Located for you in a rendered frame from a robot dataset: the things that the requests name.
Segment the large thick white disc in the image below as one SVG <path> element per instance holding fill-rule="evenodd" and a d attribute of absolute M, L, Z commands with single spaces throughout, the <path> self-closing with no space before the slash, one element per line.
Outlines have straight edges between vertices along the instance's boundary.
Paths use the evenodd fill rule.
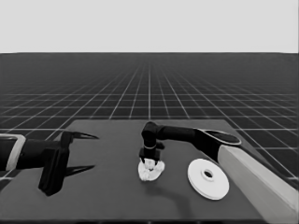
<path fill-rule="evenodd" d="M 230 183 L 223 170 L 205 159 L 193 160 L 187 170 L 187 177 L 192 187 L 209 200 L 223 199 L 230 189 Z"/>

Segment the white round carrier with pins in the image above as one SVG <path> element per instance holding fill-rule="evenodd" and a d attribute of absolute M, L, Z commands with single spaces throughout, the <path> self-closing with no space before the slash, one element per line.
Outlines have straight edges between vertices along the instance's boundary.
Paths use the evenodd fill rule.
<path fill-rule="evenodd" d="M 148 181 L 154 181 L 156 180 L 162 173 L 157 173 L 155 171 L 155 167 L 153 170 L 149 170 L 149 180 Z"/>

